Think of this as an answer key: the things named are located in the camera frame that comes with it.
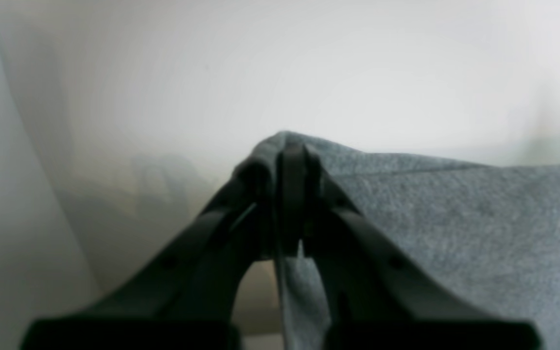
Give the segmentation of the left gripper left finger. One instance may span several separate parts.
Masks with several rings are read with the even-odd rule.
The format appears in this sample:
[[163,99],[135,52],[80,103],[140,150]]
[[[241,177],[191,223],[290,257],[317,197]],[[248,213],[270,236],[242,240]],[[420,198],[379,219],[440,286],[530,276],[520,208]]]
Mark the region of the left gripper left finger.
[[246,158],[200,214],[129,281],[69,316],[33,322],[23,350],[239,350],[242,278],[272,258],[286,316],[283,253],[293,241],[293,147]]

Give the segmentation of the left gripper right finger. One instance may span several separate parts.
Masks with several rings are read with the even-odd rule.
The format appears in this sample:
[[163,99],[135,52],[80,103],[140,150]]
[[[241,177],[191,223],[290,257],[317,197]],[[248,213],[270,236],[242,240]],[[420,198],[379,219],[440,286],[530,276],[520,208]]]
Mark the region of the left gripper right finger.
[[435,282],[356,208],[315,151],[290,146],[290,254],[315,262],[332,324],[325,350],[540,350],[526,321],[503,320]]

